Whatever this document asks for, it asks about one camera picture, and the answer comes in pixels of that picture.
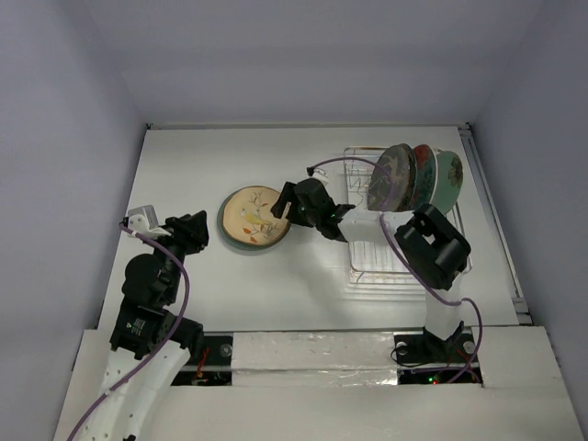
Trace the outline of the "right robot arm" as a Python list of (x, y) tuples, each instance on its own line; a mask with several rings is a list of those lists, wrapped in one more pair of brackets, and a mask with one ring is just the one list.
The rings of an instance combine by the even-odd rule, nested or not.
[(428, 292), (424, 352), (443, 360), (456, 350), (464, 327), (459, 284), (471, 247), (436, 207), (424, 204), (413, 212), (359, 209), (335, 203), (321, 181), (308, 178), (298, 184), (287, 182), (271, 213), (314, 228), (328, 240), (387, 245)]

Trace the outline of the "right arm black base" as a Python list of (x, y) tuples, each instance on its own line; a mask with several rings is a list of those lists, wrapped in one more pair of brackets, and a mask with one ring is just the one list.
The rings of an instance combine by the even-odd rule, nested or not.
[(429, 365), (449, 365), (465, 363), (475, 349), (471, 335), (466, 334), (446, 352), (436, 353), (426, 347), (424, 337), (420, 334), (399, 334), (394, 336), (394, 347), (390, 357), (401, 367), (418, 368)]

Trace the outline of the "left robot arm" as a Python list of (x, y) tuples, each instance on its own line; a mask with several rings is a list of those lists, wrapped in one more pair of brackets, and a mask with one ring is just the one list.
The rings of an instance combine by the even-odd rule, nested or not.
[(120, 228), (152, 250), (125, 267), (98, 398), (75, 440), (141, 439), (179, 370), (203, 356), (203, 326), (186, 318), (188, 299), (180, 300), (179, 313), (168, 308), (179, 292), (190, 293), (184, 262), (209, 243), (206, 212), (160, 223), (153, 207), (143, 206), (130, 210)]

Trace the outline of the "dark brown patterned plate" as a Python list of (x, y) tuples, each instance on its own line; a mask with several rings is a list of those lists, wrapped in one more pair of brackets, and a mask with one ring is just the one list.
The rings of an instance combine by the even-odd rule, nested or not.
[(416, 180), (416, 159), (406, 143), (389, 147), (370, 177), (367, 209), (402, 212), (408, 209)]

